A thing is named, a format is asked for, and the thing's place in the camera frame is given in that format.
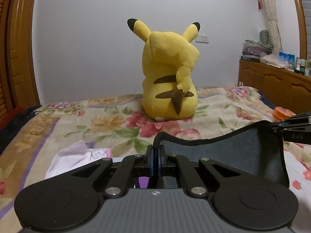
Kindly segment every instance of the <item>plush toy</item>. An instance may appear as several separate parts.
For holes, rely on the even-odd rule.
[[[129,28],[145,42],[142,54],[142,106],[158,121],[185,119],[194,115],[198,98],[190,74],[199,58],[191,44],[200,30],[198,22],[182,35],[174,32],[151,32],[137,19],[128,20]]]

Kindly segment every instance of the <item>gray plastic base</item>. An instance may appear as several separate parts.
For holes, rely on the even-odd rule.
[[[182,189],[130,189],[107,200],[86,224],[67,233],[293,233],[289,228],[250,231],[222,220],[207,200],[187,196]],[[24,229],[21,233],[37,233]]]

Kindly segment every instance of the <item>black ear tip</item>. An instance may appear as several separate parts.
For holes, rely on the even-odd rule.
[[[197,27],[197,30],[198,30],[198,32],[199,32],[199,30],[200,30],[200,23],[199,22],[195,22],[195,23],[193,23],[196,27]]]
[[[134,30],[134,24],[135,24],[136,21],[137,21],[137,19],[135,19],[135,18],[130,18],[128,20],[128,27],[131,29],[131,31]]]

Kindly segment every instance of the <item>purple object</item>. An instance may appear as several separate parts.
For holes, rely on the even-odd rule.
[[[138,181],[140,188],[146,189],[148,187],[149,177],[139,177]]]

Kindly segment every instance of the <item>floral bedspread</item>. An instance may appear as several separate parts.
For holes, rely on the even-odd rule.
[[[259,120],[272,120],[272,110],[250,87],[198,89],[193,118],[155,122],[141,107],[141,95],[126,95],[78,103],[55,103],[18,133],[0,157],[0,232],[16,233],[21,226],[13,209],[20,190],[45,178],[54,156],[84,140],[88,148],[109,148],[123,158],[144,154],[160,131],[193,140],[218,137]],[[293,222],[296,232],[311,229],[311,147],[284,143],[290,189],[300,202]]]

